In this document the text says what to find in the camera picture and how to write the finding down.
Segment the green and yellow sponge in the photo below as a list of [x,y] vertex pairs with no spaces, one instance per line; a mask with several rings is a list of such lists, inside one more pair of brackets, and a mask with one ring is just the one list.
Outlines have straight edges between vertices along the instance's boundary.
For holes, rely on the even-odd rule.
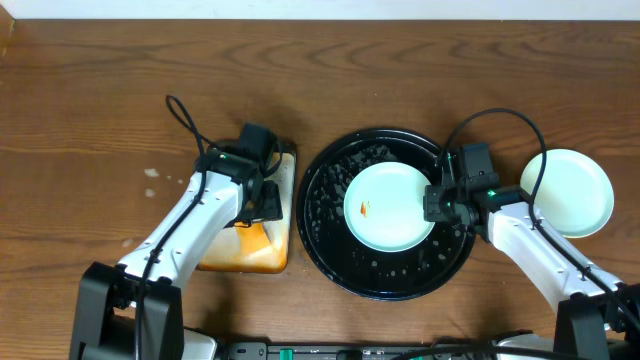
[[269,237],[261,223],[251,225],[237,222],[234,225],[242,255],[251,255],[271,246]]

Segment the light blue plate front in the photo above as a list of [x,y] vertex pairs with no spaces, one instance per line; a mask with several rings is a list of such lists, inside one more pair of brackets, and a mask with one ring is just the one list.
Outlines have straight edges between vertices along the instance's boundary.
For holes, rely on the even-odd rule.
[[361,244],[380,252],[417,246],[435,227],[424,218],[429,184],[423,173],[404,163],[367,167],[347,187],[343,210],[348,229]]

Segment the light green plate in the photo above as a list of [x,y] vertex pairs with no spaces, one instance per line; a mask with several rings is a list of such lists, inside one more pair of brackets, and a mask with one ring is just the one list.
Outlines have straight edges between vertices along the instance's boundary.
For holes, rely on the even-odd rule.
[[601,230],[615,204],[607,174],[593,159],[574,150],[553,149],[546,156],[546,161],[541,155],[529,161],[520,186],[532,191],[543,170],[535,204],[550,224],[568,238],[583,238]]

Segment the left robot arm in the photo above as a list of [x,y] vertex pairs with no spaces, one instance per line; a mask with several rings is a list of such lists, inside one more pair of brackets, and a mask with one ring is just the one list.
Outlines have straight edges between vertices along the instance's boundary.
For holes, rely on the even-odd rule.
[[202,150],[187,190],[152,234],[116,265],[84,272],[72,359],[212,359],[217,342],[183,323],[182,291],[214,238],[237,222],[283,216],[272,157],[280,143],[247,124],[238,139]]

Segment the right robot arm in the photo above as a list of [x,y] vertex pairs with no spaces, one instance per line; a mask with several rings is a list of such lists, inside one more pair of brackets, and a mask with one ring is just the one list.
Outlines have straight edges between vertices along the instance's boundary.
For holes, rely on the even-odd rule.
[[475,236],[506,254],[556,314],[553,350],[589,359],[639,356],[639,288],[592,263],[556,231],[519,186],[503,187],[486,144],[442,151],[441,179],[425,189],[424,217],[462,242]]

